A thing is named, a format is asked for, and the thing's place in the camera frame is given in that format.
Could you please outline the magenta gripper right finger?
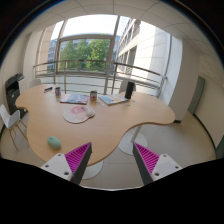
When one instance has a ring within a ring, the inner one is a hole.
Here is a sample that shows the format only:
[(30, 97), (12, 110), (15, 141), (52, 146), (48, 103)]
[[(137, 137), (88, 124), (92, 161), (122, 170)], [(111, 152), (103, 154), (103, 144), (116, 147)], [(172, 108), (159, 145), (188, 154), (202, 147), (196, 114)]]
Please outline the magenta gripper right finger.
[(133, 155), (144, 185), (182, 169), (168, 154), (159, 155), (138, 143), (133, 144)]

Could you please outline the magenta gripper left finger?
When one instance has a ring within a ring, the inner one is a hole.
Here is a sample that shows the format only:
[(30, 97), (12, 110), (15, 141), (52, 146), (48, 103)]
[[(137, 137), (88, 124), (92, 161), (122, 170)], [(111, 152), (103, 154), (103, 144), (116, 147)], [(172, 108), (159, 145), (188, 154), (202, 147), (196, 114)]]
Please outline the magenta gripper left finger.
[(42, 166), (42, 169), (79, 185), (91, 153), (92, 144), (86, 143), (66, 154), (57, 153)]

